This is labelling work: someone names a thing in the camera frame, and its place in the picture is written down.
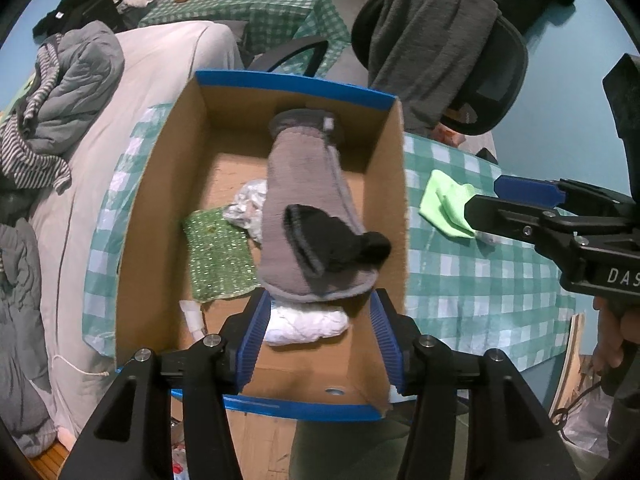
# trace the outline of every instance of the blue wall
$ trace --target blue wall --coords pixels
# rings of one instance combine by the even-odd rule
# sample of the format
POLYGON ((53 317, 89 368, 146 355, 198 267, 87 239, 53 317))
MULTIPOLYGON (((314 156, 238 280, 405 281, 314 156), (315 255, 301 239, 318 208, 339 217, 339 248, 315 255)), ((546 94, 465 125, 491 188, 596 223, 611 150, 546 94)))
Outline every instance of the blue wall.
MULTIPOLYGON (((550 9, 527 38, 529 69, 513 108, 494 128, 502 168, 539 179, 571 178, 629 193, 625 153, 602 89, 622 54, 637 54, 605 0, 550 9)), ((592 299, 581 352, 596 344, 592 299)))
POLYGON ((38 45, 31 29, 60 0, 31 0, 6 41, 0 47, 0 111, 8 104, 33 71, 38 45))

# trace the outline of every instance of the black cable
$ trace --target black cable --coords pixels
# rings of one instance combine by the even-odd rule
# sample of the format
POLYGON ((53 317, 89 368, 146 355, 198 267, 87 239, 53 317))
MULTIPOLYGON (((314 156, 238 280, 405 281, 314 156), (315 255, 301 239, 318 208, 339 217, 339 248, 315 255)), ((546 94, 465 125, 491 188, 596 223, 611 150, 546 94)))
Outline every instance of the black cable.
POLYGON ((553 414, 551 415, 551 420, 553 420, 554 418, 556 418, 556 416, 560 416, 560 419, 557 422, 554 422, 554 426, 558 429, 558 431, 560 432, 560 435, 562 435, 562 438, 564 438, 567 442, 574 444, 565 434, 564 434, 564 427, 567 424, 567 421, 569 420, 569 413, 571 412, 572 409, 574 409, 574 407, 576 406, 576 404, 578 404, 578 402, 580 402, 581 400, 584 399, 584 397, 586 397, 587 395, 589 395, 593 390, 596 390, 600 387, 600 382, 598 381, 595 384, 592 384, 591 386, 589 386, 586 390, 584 390, 580 395, 578 395, 574 402, 572 402, 571 404, 569 404, 569 406, 567 406, 566 408, 558 408, 557 410, 555 410, 553 412, 553 414))

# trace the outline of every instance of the green checkered tablecloth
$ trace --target green checkered tablecloth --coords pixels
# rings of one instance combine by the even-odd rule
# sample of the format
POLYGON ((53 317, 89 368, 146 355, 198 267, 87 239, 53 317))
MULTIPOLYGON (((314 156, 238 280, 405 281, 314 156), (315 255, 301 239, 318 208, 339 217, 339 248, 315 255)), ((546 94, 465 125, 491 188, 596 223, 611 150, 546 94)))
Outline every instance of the green checkered tablecloth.
MULTIPOLYGON (((131 207, 151 150, 172 105, 145 111, 105 193, 84 282, 82 336, 100 354, 115 354, 118 263, 131 207)), ((519 370, 566 349, 575 298, 560 289, 559 271, 533 247, 453 240, 418 214, 432 170, 492 193, 500 169, 468 153, 404 135, 409 201, 409 279, 405 311, 422 333, 475 354, 502 348, 519 370)))
POLYGON ((84 277, 82 338, 102 355, 115 357, 118 265, 129 218, 151 150, 173 104, 148 108, 120 155, 102 199, 84 277))
POLYGON ((501 348, 522 371, 566 350, 575 297, 559 269, 533 246, 447 238, 418 213, 433 170, 494 195, 500 168, 476 156, 405 134, 409 202, 409 280, 405 311, 422 333, 451 348, 483 354, 501 348))
MULTIPOLYGON (((322 36, 329 49, 318 70, 324 76, 351 43, 347 26, 331 0, 165 0, 151 10, 140 27, 187 20, 247 22, 244 47, 257 56, 293 38, 322 36)), ((280 72, 302 74, 311 52, 287 61, 280 72)))

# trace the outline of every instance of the white cord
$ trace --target white cord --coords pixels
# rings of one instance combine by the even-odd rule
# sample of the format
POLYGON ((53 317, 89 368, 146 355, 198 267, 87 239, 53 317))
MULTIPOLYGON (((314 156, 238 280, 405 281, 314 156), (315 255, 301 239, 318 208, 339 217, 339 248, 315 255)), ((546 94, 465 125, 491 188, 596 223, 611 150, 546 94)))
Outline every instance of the white cord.
POLYGON ((80 368, 78 368, 77 366, 75 366, 74 364, 67 361, 64 357, 62 357, 62 355, 59 355, 59 354, 54 355, 51 359, 51 362, 55 361, 55 359, 62 359, 66 364, 71 366, 76 372, 80 372, 82 375, 89 375, 93 377, 109 377, 111 375, 110 372, 96 372, 96 373, 85 372, 80 368))

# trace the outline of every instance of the chair backrest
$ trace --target chair backrest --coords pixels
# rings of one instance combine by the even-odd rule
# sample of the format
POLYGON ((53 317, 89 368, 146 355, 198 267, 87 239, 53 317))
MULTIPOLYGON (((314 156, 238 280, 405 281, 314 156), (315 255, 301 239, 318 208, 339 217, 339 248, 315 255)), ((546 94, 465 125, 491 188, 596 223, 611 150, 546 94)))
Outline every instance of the chair backrest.
MULTIPOLYGON (((353 51, 365 68, 384 0, 369 0, 356 17, 351 31, 353 51)), ((520 92, 529 57, 524 39, 499 16, 478 62, 440 121, 468 136, 491 130, 513 105, 520 92)))

